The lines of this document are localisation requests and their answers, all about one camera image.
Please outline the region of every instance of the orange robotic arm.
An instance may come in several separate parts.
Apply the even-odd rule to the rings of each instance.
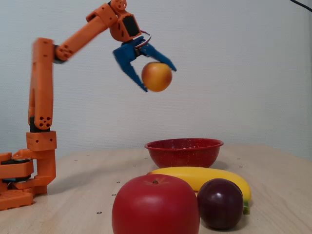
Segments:
[[[47,192],[56,177],[56,132],[53,121],[53,63],[64,63],[98,34],[110,28],[114,39],[128,42],[141,35],[134,16],[125,8],[126,0],[112,0],[89,14],[87,24],[60,46],[51,39],[38,38],[33,44],[29,91],[27,149],[0,154],[0,210],[30,205],[33,196]],[[37,175],[30,179],[32,160]]]

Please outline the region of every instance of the red bowl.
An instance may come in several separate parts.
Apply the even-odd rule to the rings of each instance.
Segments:
[[[147,143],[154,163],[160,167],[210,167],[224,143],[216,139],[182,138]]]

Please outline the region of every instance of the wooden table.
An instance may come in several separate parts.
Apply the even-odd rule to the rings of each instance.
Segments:
[[[243,176],[252,189],[251,214],[233,233],[312,233],[312,162],[265,145],[224,145],[212,167]],[[145,149],[66,156],[57,161],[48,195],[36,197],[32,206],[0,212],[0,233],[112,234],[113,195],[153,169]],[[200,234],[207,233],[216,232],[201,225]]]

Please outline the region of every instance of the cable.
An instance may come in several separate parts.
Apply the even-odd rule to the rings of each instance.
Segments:
[[[143,45],[146,45],[146,44],[151,40],[151,38],[152,38],[152,35],[151,35],[151,34],[145,32],[145,31],[143,31],[143,30],[141,30],[141,32],[142,32],[142,33],[145,33],[145,34],[147,34],[147,35],[149,35],[149,37],[147,38],[146,41],[144,41],[144,42],[141,43],[140,45],[137,45],[137,46],[136,46],[136,49],[142,47]]]
[[[306,9],[308,9],[309,11],[312,12],[312,8],[309,8],[308,6],[306,6],[306,5],[304,5],[304,4],[300,3],[300,2],[298,2],[298,1],[296,1],[296,0],[291,0],[291,1],[292,1],[293,3],[296,3],[296,4],[298,4],[299,6],[302,6],[302,7],[306,8]]]

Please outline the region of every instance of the banana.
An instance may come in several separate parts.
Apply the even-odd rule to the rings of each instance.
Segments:
[[[233,172],[204,167],[169,167],[157,169],[148,174],[162,174],[178,177],[186,181],[195,192],[198,192],[209,180],[216,178],[227,179],[241,189],[244,199],[244,214],[249,214],[249,204],[252,199],[250,186],[244,178]]]

